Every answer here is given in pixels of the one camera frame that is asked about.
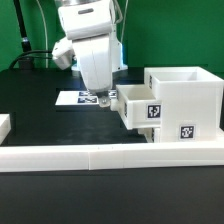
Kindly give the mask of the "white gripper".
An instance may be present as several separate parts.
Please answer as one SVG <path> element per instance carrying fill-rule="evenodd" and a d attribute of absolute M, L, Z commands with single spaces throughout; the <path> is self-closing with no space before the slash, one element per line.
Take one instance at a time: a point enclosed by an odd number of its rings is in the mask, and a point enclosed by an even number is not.
<path fill-rule="evenodd" d="M 107 92 L 112 88 L 112 62 L 110 39 L 108 35 L 80 40 L 68 40 L 66 37 L 56 42 L 52 51 L 53 61 L 62 70 L 72 65 L 76 57 L 86 88 L 98 93 L 100 107 L 109 107 Z"/>

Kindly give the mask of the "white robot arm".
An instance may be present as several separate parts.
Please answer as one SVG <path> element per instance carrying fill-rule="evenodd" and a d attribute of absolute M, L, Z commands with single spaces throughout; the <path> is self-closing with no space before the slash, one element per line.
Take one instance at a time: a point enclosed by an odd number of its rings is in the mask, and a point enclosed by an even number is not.
<path fill-rule="evenodd" d="M 52 57 L 62 70 L 76 59 L 85 87 L 100 107 L 110 105 L 114 72 L 124 70 L 117 24 L 123 19 L 117 0 L 55 0 L 65 37 L 55 43 Z"/>

